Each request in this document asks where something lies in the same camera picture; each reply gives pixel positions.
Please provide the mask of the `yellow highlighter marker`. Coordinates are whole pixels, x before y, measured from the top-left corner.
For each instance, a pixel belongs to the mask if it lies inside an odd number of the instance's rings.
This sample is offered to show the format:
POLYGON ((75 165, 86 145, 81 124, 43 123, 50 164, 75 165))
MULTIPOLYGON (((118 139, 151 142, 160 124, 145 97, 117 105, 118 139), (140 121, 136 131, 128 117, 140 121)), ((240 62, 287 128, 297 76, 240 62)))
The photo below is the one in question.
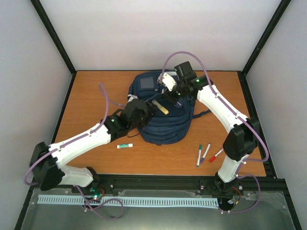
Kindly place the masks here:
POLYGON ((157 108, 165 115, 169 114, 169 111, 163 107, 158 101, 156 100, 152 100, 152 104, 154 104, 155 106, 157 106, 157 108))

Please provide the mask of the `navy blue student backpack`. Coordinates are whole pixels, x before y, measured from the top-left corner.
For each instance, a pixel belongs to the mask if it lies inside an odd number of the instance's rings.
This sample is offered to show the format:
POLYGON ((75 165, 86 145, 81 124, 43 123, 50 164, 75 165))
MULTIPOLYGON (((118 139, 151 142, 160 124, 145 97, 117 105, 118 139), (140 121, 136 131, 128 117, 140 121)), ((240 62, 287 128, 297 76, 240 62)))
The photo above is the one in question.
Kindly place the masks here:
POLYGON ((177 104, 171 104, 164 96, 166 87, 158 84, 157 79, 161 71, 149 71, 137 75, 128 91, 128 100, 141 99, 143 101, 156 100, 169 113, 158 110, 148 124, 138 128, 144 141, 155 145, 168 145, 181 141, 188 133, 193 119, 206 115, 210 110, 194 114, 195 99, 180 98, 177 104))

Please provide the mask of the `green white glue stick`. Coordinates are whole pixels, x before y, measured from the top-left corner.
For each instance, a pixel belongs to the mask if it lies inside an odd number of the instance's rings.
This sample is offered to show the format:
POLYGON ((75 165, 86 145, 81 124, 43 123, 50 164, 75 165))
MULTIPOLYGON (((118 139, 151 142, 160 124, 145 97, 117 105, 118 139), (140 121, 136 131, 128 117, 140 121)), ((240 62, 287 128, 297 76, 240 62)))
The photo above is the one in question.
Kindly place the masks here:
POLYGON ((117 145, 117 149, 123 149, 123 148, 132 148, 133 144, 132 143, 128 143, 128 144, 119 144, 117 145))

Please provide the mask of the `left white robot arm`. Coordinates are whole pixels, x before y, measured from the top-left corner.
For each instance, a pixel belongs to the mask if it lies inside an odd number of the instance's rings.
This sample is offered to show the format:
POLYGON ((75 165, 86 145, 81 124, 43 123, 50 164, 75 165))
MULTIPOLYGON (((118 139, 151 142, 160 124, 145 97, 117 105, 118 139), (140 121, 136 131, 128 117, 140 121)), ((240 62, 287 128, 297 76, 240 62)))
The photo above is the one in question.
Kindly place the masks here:
POLYGON ((67 164, 80 155, 126 136, 135 128, 143 128, 153 118, 158 107, 152 102, 133 99, 123 109, 105 116, 95 126, 70 139, 35 146, 29 170, 35 185, 48 191, 59 185, 76 185, 87 193, 97 192, 100 179, 92 167, 77 168, 67 164))

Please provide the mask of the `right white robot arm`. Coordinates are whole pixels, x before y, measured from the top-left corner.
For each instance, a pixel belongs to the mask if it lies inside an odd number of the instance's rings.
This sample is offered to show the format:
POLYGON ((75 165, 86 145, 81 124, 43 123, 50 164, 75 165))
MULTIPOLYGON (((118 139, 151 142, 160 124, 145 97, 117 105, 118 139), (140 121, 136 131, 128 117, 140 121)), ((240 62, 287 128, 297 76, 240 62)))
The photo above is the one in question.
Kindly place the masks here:
POLYGON ((249 119, 232 106, 217 90, 208 74, 198 77, 186 61, 175 66, 178 81, 162 72, 157 82, 166 87, 164 96, 175 104, 181 97, 193 96, 204 104, 224 126, 227 137, 223 143, 225 158, 210 189, 224 195, 231 190, 240 167, 258 145, 259 122, 249 119))

